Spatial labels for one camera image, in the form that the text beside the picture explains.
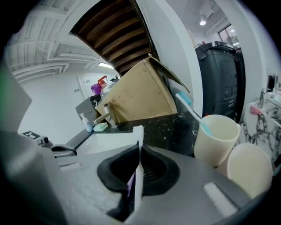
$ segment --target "cardboard box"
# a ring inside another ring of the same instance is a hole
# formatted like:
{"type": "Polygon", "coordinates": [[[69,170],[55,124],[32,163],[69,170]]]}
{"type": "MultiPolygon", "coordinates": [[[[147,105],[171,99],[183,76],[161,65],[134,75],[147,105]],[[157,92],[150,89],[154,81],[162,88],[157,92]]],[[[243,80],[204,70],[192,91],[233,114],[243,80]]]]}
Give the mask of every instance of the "cardboard box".
{"type": "Polygon", "coordinates": [[[177,113],[167,86],[149,58],[136,64],[110,90],[96,108],[101,115],[108,102],[113,104],[119,122],[177,113]]]}

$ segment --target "countertop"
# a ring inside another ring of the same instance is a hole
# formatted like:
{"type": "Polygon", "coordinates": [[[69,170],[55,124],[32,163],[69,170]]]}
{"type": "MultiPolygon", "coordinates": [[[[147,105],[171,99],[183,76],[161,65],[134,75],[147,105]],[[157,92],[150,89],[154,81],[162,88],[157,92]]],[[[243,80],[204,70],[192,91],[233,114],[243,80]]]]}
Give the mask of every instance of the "countertop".
{"type": "MultiPolygon", "coordinates": [[[[98,133],[132,132],[134,126],[144,126],[144,144],[167,149],[186,156],[193,156],[199,122],[189,113],[178,113],[144,120],[120,123],[117,127],[108,127],[98,133]]],[[[81,131],[67,145],[78,148],[89,136],[86,130],[81,131]]]]}

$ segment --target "white cup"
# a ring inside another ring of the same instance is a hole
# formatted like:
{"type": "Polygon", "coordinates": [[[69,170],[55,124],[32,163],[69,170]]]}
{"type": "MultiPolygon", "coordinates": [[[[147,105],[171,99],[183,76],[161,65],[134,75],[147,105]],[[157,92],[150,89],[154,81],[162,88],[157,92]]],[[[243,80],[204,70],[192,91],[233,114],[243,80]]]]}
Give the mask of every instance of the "white cup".
{"type": "Polygon", "coordinates": [[[222,115],[209,115],[202,118],[211,134],[199,126],[194,145],[194,156],[213,167],[219,166],[232,150],[240,133],[240,125],[222,115]]]}
{"type": "Polygon", "coordinates": [[[237,145],[217,170],[237,183],[251,198],[266,191],[273,176],[266,153],[249,143],[237,145]]]}

